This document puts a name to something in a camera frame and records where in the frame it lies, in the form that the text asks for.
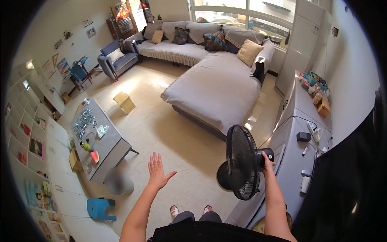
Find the blue basket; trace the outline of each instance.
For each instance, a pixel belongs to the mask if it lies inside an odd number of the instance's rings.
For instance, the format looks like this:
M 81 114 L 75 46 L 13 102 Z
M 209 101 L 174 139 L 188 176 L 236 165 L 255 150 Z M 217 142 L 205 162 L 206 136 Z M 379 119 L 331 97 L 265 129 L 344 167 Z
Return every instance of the blue basket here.
M 324 90 L 324 91 L 327 91 L 328 90 L 328 88 L 326 88 L 326 87 L 324 87 L 324 85 L 323 84 L 321 84 L 321 83 L 319 83 L 318 81 L 316 81 L 313 77 L 312 77 L 312 74 L 315 74 L 315 75 L 317 75 L 316 73 L 314 73 L 314 72 L 310 72 L 310 74 L 309 74 L 309 77 L 308 77 L 308 83 L 310 84 L 310 86 L 312 87 L 312 86 L 314 86 L 316 83 L 321 87 L 321 89 L 322 90 Z

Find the table leg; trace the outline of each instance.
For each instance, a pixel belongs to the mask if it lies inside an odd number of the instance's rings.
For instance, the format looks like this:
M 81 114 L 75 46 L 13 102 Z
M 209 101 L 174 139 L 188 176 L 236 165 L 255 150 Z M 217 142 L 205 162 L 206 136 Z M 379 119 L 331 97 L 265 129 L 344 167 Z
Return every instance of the table leg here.
M 135 151 L 134 149 L 130 149 L 129 151 L 133 151 L 134 153 L 136 154 L 139 154 L 137 151 Z

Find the black fan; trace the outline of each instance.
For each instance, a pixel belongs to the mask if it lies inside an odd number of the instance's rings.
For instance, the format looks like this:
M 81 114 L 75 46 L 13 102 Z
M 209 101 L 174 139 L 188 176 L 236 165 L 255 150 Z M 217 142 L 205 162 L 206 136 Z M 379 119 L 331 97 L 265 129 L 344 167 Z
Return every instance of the black fan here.
M 220 186 L 232 190 L 238 199 L 252 198 L 259 191 L 260 170 L 265 165 L 262 151 L 274 161 L 272 149 L 257 149 L 248 129 L 241 125 L 232 126 L 227 132 L 227 161 L 219 167 L 216 175 Z

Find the patterned pillow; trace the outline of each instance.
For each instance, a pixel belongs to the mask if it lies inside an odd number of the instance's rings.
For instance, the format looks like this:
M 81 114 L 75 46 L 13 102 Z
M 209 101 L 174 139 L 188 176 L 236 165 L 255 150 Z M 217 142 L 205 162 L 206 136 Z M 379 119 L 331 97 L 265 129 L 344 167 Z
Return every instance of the patterned pillow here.
M 223 25 L 220 25 L 220 30 L 212 34 L 203 34 L 205 42 L 205 50 L 227 50 L 227 44 L 224 38 Z
M 175 37 L 173 38 L 172 42 L 178 45 L 185 45 L 185 43 L 187 42 L 189 33 L 190 33 L 189 29 L 175 27 Z

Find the watermelon slice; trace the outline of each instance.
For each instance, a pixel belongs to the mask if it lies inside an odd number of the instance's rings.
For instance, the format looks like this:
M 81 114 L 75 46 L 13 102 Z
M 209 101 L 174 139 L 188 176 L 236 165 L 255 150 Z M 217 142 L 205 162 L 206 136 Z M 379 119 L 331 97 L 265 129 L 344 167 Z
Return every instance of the watermelon slice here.
M 98 163 L 99 161 L 99 154 L 97 151 L 90 152 L 91 158 L 93 159 L 94 163 Z

